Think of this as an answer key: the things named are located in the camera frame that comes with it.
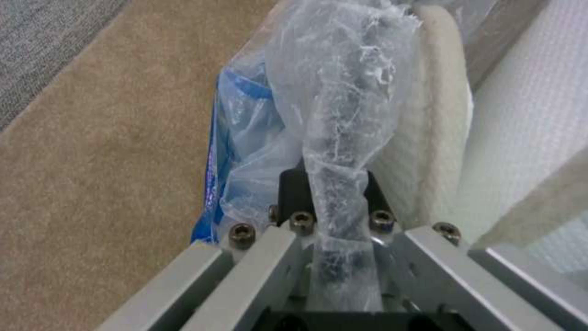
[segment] white fabric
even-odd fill
[[[415,13],[423,25],[413,94],[370,168],[405,229],[447,221],[472,116],[455,21],[439,6],[417,7]]]
[[[588,145],[586,41],[588,1],[552,0],[477,91],[453,218],[467,241]]]

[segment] metal plate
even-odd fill
[[[283,306],[301,272],[300,240],[269,227],[182,330],[251,330],[266,308]]]
[[[424,312],[457,312],[476,330],[559,330],[430,227],[376,246],[398,288]]]
[[[472,250],[469,256],[566,330],[588,330],[588,294],[512,246]]]

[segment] carpet floor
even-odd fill
[[[3,330],[88,330],[189,243],[216,75],[272,0],[131,1],[0,134]]]

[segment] gray carpet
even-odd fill
[[[127,0],[0,0],[0,131]]]

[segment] plastic bag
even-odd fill
[[[378,1],[302,0],[286,14],[266,69],[286,128],[303,140],[318,218],[309,306],[379,310],[365,167],[408,95],[419,21]]]

